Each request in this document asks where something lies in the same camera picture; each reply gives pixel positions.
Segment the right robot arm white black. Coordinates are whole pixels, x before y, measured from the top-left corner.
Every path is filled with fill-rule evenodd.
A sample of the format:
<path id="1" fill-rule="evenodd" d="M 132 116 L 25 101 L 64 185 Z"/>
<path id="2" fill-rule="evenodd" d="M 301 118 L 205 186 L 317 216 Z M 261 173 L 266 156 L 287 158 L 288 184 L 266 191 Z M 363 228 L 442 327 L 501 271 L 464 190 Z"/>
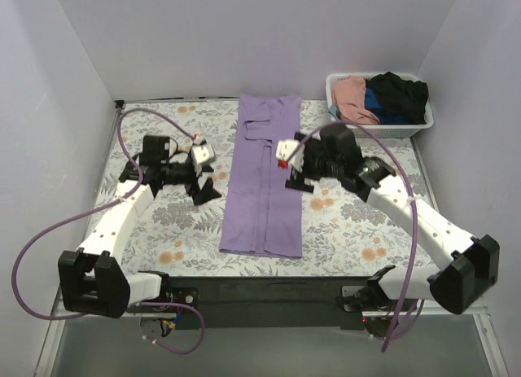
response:
<path id="1" fill-rule="evenodd" d="M 311 181 L 335 179 L 365 204 L 379 210 L 411 237 L 412 253 L 422 248 L 432 267 L 405 270 L 389 265 L 372 275 L 353 299 L 376 309 L 399 300 L 433 300 L 461 314 L 497 283 L 500 246 L 454 225 L 415 195 L 405 172 L 377 156 L 364 156 L 353 132 L 340 122 L 316 130 L 319 138 L 297 132 L 276 149 L 279 167 L 290 169 L 286 186 L 313 192 Z"/>

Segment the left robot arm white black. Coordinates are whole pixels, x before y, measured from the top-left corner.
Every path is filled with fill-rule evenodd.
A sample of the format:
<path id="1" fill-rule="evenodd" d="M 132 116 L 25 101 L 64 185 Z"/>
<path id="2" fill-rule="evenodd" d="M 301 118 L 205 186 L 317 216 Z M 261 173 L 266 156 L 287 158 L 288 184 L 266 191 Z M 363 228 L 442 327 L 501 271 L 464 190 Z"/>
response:
<path id="1" fill-rule="evenodd" d="M 183 185 L 194 205 L 220 197 L 211 178 L 215 160 L 212 146 L 196 138 L 186 159 L 170 159 L 168 136 L 147 135 L 142 150 L 128 158 L 116 187 L 115 204 L 75 251 L 58 260 L 63 305 L 70 312 L 119 318 L 131 305 L 143 301 L 157 312 L 167 310 L 173 292 L 168 275 L 140 271 L 127 275 L 120 267 L 123 251 L 134 227 L 166 186 Z"/>

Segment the purple t shirt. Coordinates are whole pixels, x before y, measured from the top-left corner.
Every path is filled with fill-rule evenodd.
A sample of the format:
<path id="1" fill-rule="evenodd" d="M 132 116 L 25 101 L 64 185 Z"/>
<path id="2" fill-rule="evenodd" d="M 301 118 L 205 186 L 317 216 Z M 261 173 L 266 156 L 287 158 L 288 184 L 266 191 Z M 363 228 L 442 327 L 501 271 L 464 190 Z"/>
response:
<path id="1" fill-rule="evenodd" d="M 243 94 L 225 199 L 222 252 L 302 256 L 302 198 L 287 189 L 289 170 L 278 166 L 277 144 L 300 130 L 302 99 Z"/>

